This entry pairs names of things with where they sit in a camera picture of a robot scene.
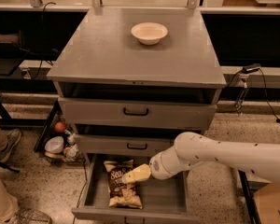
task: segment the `terrazzo floor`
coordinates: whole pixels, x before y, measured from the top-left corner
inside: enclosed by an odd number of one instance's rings
[[[55,97],[44,99],[32,97],[24,105],[14,99],[5,105],[13,117],[46,116]],[[3,96],[3,101],[12,101]],[[271,104],[280,117],[280,103]],[[206,136],[224,141],[280,143],[280,124],[275,122],[266,103],[245,102],[243,114],[230,113],[233,102],[220,102],[215,118]],[[99,221],[74,220],[71,209],[77,206],[80,192],[85,184],[82,164],[51,163],[41,153],[34,152],[35,142],[41,134],[39,128],[22,129],[22,139],[15,148],[8,164],[20,168],[19,174],[0,169],[0,176],[7,190],[19,200],[20,206],[39,209],[49,214],[56,224],[99,224]],[[236,170],[208,162],[189,173],[190,212],[200,218],[201,224],[249,223],[243,194]]]

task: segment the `cabinet drawer front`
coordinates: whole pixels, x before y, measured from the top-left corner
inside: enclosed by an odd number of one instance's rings
[[[84,153],[137,155],[151,157],[170,146],[170,139],[76,135]]]
[[[208,129],[215,105],[59,100],[66,120],[79,124],[164,129]]]
[[[136,184],[137,193],[142,201],[143,209],[109,207],[108,179],[104,169],[104,161],[112,161],[122,156],[90,155],[91,164],[89,179],[81,197],[80,206],[72,210],[79,219],[116,221],[131,224],[194,224],[199,219],[189,213],[189,196],[187,176],[185,173],[157,180],[150,178],[146,182]],[[148,157],[124,156],[132,159],[138,166],[148,163]]]

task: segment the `shoe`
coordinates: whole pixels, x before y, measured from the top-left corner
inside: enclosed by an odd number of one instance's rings
[[[12,149],[19,143],[21,131],[19,129],[11,130],[7,134],[7,147],[0,152],[0,162],[6,162],[11,154]]]
[[[52,219],[45,213],[34,209],[20,209],[8,224],[51,224]]]

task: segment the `snack bag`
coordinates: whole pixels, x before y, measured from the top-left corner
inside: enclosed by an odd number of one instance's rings
[[[133,169],[133,160],[122,163],[105,161],[108,172],[108,186],[110,193],[110,207],[131,207],[142,209],[139,195],[134,183],[122,183],[122,176]]]

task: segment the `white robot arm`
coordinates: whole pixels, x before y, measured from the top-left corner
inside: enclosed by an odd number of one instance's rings
[[[280,145],[222,142],[197,133],[180,134],[172,147],[126,175],[125,183],[145,181],[150,175],[167,179],[187,171],[203,161],[216,161],[246,173],[280,183]]]

